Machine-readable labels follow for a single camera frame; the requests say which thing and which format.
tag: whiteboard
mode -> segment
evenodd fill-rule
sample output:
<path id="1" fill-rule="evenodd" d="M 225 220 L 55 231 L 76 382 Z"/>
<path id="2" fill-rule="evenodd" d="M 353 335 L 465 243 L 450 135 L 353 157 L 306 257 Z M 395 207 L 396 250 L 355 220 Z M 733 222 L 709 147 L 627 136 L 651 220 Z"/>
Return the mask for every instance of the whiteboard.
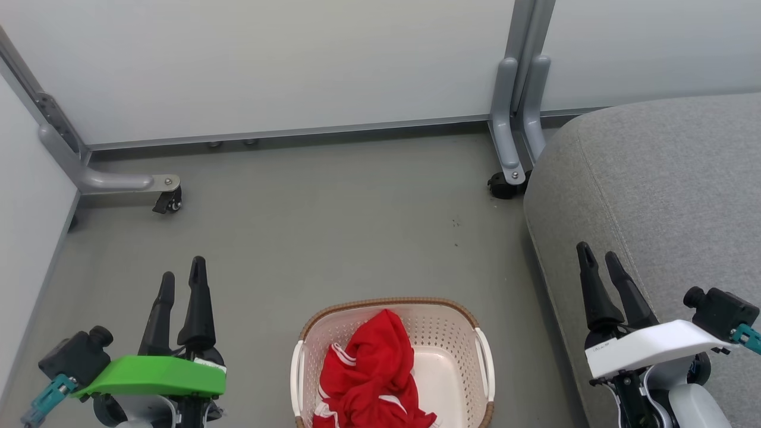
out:
<path id="1" fill-rule="evenodd" d="M 761 91 L 758 0 L 558 0 L 542 110 Z"/>
<path id="2" fill-rule="evenodd" d="M 513 0 L 3 0 L 88 145 L 489 113 Z"/>
<path id="3" fill-rule="evenodd" d="M 0 61 L 0 73 L 9 75 Z M 37 121 L 0 77 L 0 393 L 11 376 L 77 189 L 37 140 Z"/>

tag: red garment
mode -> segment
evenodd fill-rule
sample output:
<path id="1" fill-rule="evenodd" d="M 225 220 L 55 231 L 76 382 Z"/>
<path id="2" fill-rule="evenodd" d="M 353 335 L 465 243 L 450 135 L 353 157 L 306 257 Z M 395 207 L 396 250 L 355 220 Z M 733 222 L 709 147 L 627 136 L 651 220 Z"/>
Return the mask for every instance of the red garment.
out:
<path id="1" fill-rule="evenodd" d="M 313 427 L 434 426 L 436 415 L 418 408 L 414 359 L 402 320 L 384 309 L 357 329 L 345 350 L 336 343 L 328 349 L 320 373 L 323 403 L 315 410 Z"/>

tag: white plastic basket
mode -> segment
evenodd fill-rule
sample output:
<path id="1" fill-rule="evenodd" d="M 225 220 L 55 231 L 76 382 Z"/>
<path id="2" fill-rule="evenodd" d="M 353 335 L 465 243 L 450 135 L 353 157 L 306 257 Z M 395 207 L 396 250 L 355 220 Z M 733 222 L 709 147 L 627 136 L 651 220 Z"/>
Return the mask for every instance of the white plastic basket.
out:
<path id="1" fill-rule="evenodd" d="M 345 347 L 383 309 L 402 319 L 412 348 L 420 408 L 447 428 L 486 428 L 494 411 L 494 361 L 476 319 L 450 300 L 376 299 L 332 306 L 301 332 L 291 360 L 291 405 L 298 428 L 312 428 L 317 386 L 331 343 Z"/>

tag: gray upholstered furniture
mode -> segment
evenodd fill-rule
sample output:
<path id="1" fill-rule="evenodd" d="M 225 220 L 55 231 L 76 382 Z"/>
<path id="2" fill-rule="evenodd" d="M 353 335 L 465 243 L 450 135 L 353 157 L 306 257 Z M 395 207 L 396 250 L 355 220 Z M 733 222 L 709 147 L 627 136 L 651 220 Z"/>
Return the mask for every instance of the gray upholstered furniture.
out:
<path id="1" fill-rule="evenodd" d="M 682 304 L 691 286 L 761 304 L 761 94 L 652 101 L 576 118 L 542 153 L 524 205 L 590 425 L 618 426 L 610 393 L 587 383 L 575 245 L 587 241 L 598 260 L 618 253 L 662 321 L 691 318 Z M 706 388 L 732 425 L 761 426 L 761 356 L 710 354 Z"/>

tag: teal connector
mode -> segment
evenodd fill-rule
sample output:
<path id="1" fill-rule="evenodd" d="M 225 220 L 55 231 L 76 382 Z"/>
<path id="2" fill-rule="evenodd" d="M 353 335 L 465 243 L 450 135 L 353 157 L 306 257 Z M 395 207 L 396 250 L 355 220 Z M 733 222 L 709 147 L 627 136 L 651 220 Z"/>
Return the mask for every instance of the teal connector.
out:
<path id="1" fill-rule="evenodd" d="M 732 334 L 732 341 L 761 355 L 761 334 L 748 325 L 740 324 Z"/>
<path id="2" fill-rule="evenodd" d="M 45 422 L 45 417 L 57 405 L 77 388 L 76 381 L 67 375 L 58 375 L 37 398 L 32 401 L 32 408 L 21 418 L 24 428 L 38 428 Z"/>

